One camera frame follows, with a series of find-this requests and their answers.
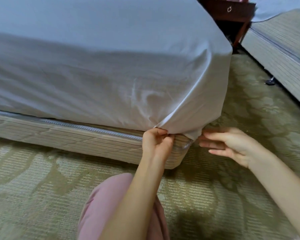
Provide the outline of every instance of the person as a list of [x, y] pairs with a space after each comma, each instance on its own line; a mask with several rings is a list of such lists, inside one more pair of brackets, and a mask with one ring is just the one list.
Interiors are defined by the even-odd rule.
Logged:
[[[169, 239], [157, 190], [173, 141], [174, 136], [163, 129], [144, 133], [142, 159], [134, 177], [116, 175], [92, 191], [80, 217], [79, 240]], [[300, 236], [300, 178], [288, 166], [236, 128], [204, 130], [199, 144], [250, 169]]]

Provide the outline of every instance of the forearm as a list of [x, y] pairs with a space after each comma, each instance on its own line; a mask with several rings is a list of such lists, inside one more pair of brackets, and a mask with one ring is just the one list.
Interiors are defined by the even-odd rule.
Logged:
[[300, 178], [275, 155], [250, 169], [287, 216], [300, 236]]
[[143, 158], [131, 185], [107, 222], [100, 240], [145, 239], [164, 169]]

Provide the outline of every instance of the patterned carpet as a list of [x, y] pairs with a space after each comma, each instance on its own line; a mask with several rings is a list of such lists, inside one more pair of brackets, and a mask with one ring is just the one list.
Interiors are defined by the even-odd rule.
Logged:
[[[232, 57], [222, 116], [300, 175], [300, 108], [246, 55]], [[106, 178], [135, 165], [0, 139], [0, 239], [76, 238], [81, 209]], [[292, 239], [295, 231], [256, 178], [192, 145], [159, 192], [172, 239]]]

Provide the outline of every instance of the floor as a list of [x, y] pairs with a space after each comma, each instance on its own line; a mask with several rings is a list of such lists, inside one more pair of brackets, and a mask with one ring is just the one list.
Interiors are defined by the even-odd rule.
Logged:
[[[213, 126], [235, 126], [300, 176], [300, 107], [247, 55], [233, 55], [228, 93]], [[70, 240], [92, 189], [135, 165], [0, 139], [0, 240]], [[292, 239], [257, 179], [196, 143], [165, 172], [158, 197], [171, 239]]]

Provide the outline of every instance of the nightstand leg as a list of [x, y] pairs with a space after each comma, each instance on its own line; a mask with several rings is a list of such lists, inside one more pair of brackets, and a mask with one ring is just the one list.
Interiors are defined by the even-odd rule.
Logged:
[[248, 24], [250, 22], [245, 22], [242, 27], [240, 28], [239, 32], [237, 33], [237, 36], [235, 37], [235, 41], [233, 43], [233, 48], [237, 48], [241, 38], [246, 34], [246, 32], [248, 31]]

